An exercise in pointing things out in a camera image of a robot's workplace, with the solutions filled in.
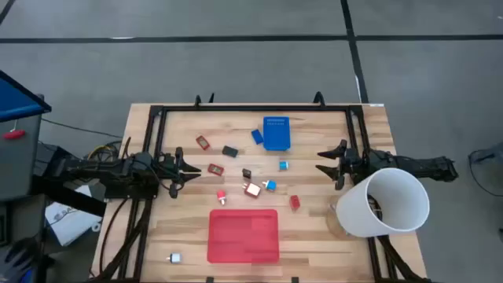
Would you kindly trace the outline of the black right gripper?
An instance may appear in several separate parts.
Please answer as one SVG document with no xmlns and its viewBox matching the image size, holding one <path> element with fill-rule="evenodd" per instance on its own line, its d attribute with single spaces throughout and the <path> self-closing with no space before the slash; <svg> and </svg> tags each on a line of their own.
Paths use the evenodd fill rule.
<svg viewBox="0 0 503 283">
<path fill-rule="evenodd" d="M 352 181 L 356 184 L 371 175 L 369 154 L 364 151 L 363 155 L 359 156 L 356 149 L 347 148 L 347 140 L 345 139 L 342 139 L 334 149 L 319 152 L 318 155 L 331 160 L 339 158 L 338 167 L 315 166 L 333 181 L 336 181 L 336 190 L 343 188 L 345 175 L 350 175 Z"/>
</svg>

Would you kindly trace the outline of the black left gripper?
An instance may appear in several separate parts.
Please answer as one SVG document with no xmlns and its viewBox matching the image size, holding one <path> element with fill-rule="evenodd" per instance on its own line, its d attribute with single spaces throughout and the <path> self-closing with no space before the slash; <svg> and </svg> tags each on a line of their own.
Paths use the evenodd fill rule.
<svg viewBox="0 0 503 283">
<path fill-rule="evenodd" d="M 184 187 L 186 182 L 201 176 L 201 174 L 198 174 L 201 169 L 189 165 L 183 160 L 182 147 L 177 147 L 174 155 L 160 153 L 156 166 L 164 178 L 171 180 L 167 190 L 172 199 L 178 197 L 178 191 Z"/>
</svg>

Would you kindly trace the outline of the blue plastic bin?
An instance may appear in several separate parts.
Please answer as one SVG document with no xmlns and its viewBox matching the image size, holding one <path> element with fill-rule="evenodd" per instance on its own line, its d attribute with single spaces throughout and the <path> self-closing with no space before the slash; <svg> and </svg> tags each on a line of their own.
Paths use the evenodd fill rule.
<svg viewBox="0 0 503 283">
<path fill-rule="evenodd" d="M 268 151 L 286 151 L 291 147 L 290 120 L 287 116 L 263 118 L 264 148 Z"/>
</svg>

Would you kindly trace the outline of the red translucent plastic bin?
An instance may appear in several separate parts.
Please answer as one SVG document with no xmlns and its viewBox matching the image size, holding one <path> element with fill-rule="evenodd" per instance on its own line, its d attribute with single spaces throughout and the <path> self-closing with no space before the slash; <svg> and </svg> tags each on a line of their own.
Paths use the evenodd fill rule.
<svg viewBox="0 0 503 283">
<path fill-rule="evenodd" d="M 277 263 L 278 213 L 274 209 L 215 209 L 209 214 L 209 263 Z"/>
</svg>

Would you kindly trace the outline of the clear glass lamp base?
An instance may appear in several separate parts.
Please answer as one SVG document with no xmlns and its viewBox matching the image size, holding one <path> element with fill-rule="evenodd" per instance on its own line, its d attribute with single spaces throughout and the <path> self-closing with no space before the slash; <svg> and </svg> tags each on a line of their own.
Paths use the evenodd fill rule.
<svg viewBox="0 0 503 283">
<path fill-rule="evenodd" d="M 340 225 L 336 214 L 336 205 L 339 200 L 338 196 L 333 196 L 329 199 L 329 205 L 326 212 L 326 225 L 329 232 L 339 240 L 350 240 L 352 236 Z"/>
</svg>

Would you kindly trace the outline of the red and silver charger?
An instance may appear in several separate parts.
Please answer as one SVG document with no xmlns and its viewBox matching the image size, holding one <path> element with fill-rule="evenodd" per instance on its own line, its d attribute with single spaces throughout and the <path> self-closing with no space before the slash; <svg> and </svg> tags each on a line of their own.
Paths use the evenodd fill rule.
<svg viewBox="0 0 503 283">
<path fill-rule="evenodd" d="M 250 197 L 257 198 L 259 196 L 259 194 L 261 193 L 261 187 L 257 186 L 254 183 L 250 183 L 250 182 L 244 183 L 242 188 L 244 190 L 244 194 L 248 195 Z"/>
</svg>

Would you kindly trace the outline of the black metal bar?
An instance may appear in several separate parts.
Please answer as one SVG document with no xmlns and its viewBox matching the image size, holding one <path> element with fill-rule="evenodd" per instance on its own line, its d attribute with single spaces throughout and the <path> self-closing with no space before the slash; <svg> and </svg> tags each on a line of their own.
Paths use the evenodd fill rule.
<svg viewBox="0 0 503 283">
<path fill-rule="evenodd" d="M 55 202 L 90 213 L 91 215 L 103 216 L 105 213 L 105 202 L 66 188 L 61 181 L 52 181 L 48 178 L 33 175 L 31 178 L 31 190 L 35 194 L 44 194 Z"/>
</svg>

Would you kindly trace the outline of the white printed paper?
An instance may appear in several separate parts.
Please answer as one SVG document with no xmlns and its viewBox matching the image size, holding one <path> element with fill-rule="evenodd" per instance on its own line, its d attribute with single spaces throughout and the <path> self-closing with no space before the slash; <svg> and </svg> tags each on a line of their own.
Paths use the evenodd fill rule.
<svg viewBox="0 0 503 283">
<path fill-rule="evenodd" d="M 46 221 L 61 246 L 68 246 L 87 230 L 101 229 L 101 216 L 53 202 L 45 209 Z"/>
</svg>

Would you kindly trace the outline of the grey cabinet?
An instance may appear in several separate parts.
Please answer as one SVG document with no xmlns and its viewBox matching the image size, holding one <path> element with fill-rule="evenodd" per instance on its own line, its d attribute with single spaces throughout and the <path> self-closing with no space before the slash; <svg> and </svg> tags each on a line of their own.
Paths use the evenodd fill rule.
<svg viewBox="0 0 503 283">
<path fill-rule="evenodd" d="M 41 116 L 0 123 L 0 201 L 31 194 L 31 180 L 39 140 Z M 20 138 L 5 139 L 13 128 L 24 130 Z"/>
</svg>

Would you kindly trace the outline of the blue screen panel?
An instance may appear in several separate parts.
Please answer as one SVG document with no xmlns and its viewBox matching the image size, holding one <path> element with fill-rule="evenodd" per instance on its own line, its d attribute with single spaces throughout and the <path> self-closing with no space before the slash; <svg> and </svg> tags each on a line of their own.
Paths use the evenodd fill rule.
<svg viewBox="0 0 503 283">
<path fill-rule="evenodd" d="M 0 70 L 0 123 L 52 111 L 42 95 L 33 94 Z"/>
</svg>

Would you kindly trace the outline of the person's hand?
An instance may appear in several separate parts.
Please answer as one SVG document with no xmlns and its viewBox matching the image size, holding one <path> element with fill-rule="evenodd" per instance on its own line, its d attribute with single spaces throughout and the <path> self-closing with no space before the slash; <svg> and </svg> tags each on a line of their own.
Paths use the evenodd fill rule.
<svg viewBox="0 0 503 283">
<path fill-rule="evenodd" d="M 0 250 L 0 283 L 31 283 L 42 258 L 35 237 L 25 237 Z"/>
</svg>

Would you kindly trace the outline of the black metal table frame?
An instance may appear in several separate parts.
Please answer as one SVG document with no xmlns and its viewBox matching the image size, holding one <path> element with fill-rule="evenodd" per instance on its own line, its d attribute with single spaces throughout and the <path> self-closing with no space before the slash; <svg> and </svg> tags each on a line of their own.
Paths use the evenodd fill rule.
<svg viewBox="0 0 503 283">
<path fill-rule="evenodd" d="M 256 145 L 252 131 L 263 136 L 265 116 L 287 116 L 291 147 L 268 151 Z M 196 138 L 204 136 L 210 148 L 202 150 Z M 334 161 L 318 155 L 342 140 L 359 152 L 379 149 L 394 152 L 395 145 L 385 107 L 366 104 L 326 104 L 317 95 L 311 104 L 202 103 L 130 107 L 124 146 L 131 153 L 153 154 L 182 147 L 185 160 L 202 170 L 176 199 L 160 189 L 151 201 L 111 200 L 90 268 L 99 274 L 110 263 L 134 223 L 149 219 L 148 229 L 133 244 L 119 265 L 117 278 L 139 283 L 174 282 L 281 282 L 281 283 L 424 283 L 426 271 L 415 233 L 394 235 L 390 241 L 400 263 L 385 252 L 377 239 L 339 240 L 326 225 L 329 199 L 340 197 L 334 182 L 316 165 Z M 222 154 L 228 145 L 235 158 Z M 288 161 L 288 170 L 279 163 Z M 209 164 L 224 168 L 222 176 L 207 171 Z M 242 169 L 251 171 L 244 178 Z M 275 181 L 274 192 L 263 182 Z M 244 183 L 261 187 L 257 198 L 244 194 Z M 209 263 L 209 214 L 218 208 L 217 192 L 226 193 L 228 209 L 274 209 L 278 213 L 277 263 Z M 300 208 L 292 211 L 289 198 L 297 195 Z M 170 263 L 171 253 L 182 261 Z"/>
</svg>

